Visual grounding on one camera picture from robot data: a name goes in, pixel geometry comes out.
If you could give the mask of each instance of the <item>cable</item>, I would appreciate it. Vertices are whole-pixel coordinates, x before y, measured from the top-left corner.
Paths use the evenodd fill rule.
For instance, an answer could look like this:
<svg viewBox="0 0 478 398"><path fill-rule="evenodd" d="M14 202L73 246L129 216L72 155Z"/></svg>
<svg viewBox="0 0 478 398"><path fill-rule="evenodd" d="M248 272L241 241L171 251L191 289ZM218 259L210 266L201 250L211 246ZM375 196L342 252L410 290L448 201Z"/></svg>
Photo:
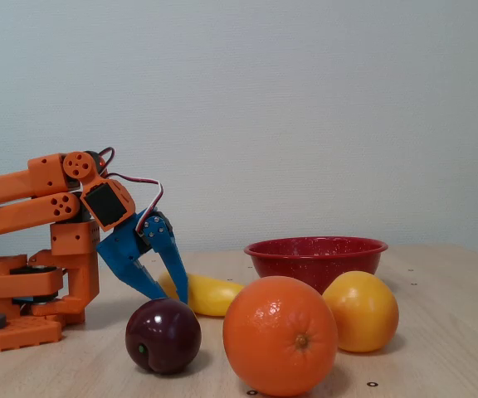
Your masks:
<svg viewBox="0 0 478 398"><path fill-rule="evenodd" d="M99 152L99 156L101 156L101 157L105 156L108 152L110 152L110 157L105 162L105 165L101 168L101 170L99 172L100 176L102 176L106 172L106 168L108 167L108 165L110 163L112 163L112 160L114 160L115 149L114 149L114 147L108 147L108 148L105 148L105 149L103 149L102 151Z"/></svg>
<svg viewBox="0 0 478 398"><path fill-rule="evenodd" d="M153 212L154 208L156 207L159 200L163 196L163 185L160 181L153 180L152 178L127 177L127 176L124 176L123 174L118 174L117 172L109 172L108 174L104 176L104 178L108 178L111 176L121 177L124 180L131 181L131 182L145 182L147 184L154 184L154 185L158 185L159 187L158 194L156 195L156 197L154 197L153 201L150 202L149 207L147 207L147 210L144 211L144 213L139 218L138 223L136 224L135 230L139 234L141 230L143 229L145 220L149 218L150 213Z"/></svg>

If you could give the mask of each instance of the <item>orange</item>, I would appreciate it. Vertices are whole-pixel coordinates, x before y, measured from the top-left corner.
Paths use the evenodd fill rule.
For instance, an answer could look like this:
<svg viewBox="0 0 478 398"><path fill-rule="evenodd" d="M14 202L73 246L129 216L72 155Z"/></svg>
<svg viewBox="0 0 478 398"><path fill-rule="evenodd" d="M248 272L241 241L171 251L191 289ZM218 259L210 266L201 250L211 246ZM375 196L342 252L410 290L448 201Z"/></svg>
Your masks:
<svg viewBox="0 0 478 398"><path fill-rule="evenodd" d="M322 296L335 317L341 349L376 351L396 334L398 302L377 276L347 272L334 280Z"/></svg>
<svg viewBox="0 0 478 398"><path fill-rule="evenodd" d="M247 285L223 325L233 371L272 396L295 396L319 384L337 352L337 328L322 296L308 284L269 276Z"/></svg>

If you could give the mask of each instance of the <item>navel orange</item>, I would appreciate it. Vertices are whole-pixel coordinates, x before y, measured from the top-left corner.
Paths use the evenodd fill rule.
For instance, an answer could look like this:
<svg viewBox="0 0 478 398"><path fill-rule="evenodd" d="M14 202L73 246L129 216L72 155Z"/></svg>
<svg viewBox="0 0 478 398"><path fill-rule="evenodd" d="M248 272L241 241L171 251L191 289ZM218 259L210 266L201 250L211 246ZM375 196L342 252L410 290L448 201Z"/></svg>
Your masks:
<svg viewBox="0 0 478 398"><path fill-rule="evenodd" d="M222 333L233 371L272 396L311 390L331 371L337 352L336 324L322 296L285 276L247 285L227 310Z"/></svg>

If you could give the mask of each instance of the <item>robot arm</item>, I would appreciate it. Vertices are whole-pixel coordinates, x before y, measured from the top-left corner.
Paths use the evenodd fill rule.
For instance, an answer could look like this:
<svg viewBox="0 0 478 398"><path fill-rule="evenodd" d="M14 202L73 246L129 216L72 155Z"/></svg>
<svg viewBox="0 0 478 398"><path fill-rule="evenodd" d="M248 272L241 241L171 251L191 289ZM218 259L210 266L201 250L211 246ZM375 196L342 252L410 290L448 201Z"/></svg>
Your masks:
<svg viewBox="0 0 478 398"><path fill-rule="evenodd" d="M115 276L150 299L167 297L139 262L141 255L154 250L167 267L178 297L187 303L188 276L167 218L154 211L152 205L136 215L128 191L108 175L102 177L88 153L67 155L64 171L80 180L83 186L80 199L100 227L104 231L114 229L98 244L97 251Z"/></svg>
<svg viewBox="0 0 478 398"><path fill-rule="evenodd" d="M150 299L167 297L139 262L141 255L154 250L186 303L188 277L170 223L155 208L136 214L131 195L118 181L108 178L105 167L98 153L73 152L32 159L26 171L0 176L0 204L32 198L0 206L0 235L71 222L85 208L103 231L113 230L96 250L121 281ZM81 194L70 193L80 185Z"/></svg>

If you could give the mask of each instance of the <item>bowl rim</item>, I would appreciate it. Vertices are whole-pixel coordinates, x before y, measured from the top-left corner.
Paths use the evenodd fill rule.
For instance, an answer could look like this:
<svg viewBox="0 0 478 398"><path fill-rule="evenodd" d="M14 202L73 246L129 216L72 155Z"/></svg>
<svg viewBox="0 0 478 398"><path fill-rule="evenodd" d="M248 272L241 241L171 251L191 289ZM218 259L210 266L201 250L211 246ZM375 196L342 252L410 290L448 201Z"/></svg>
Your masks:
<svg viewBox="0 0 478 398"><path fill-rule="evenodd" d="M274 242L278 240L289 240L289 239L318 239L318 238L328 238L328 239L346 239L346 240L361 240L366 241L368 243L374 243L378 245L376 249L365 250L365 251L355 251L353 253L339 253L337 255L272 255L269 253L260 253L258 251L254 251L252 248L256 245L260 245L267 242ZM330 235L330 236L292 236L287 238L277 238L277 239L269 239L269 240L261 240L259 242L252 243L245 247L244 252L252 257L258 257L262 259L289 259L289 260L300 260L300 259L308 259L308 260L327 260L327 259L343 259L347 257L357 257L360 255L374 255L377 253L382 253L386 249L388 249L388 245L383 242L382 240L371 239L371 238L363 238L360 236L342 236L342 235Z"/></svg>

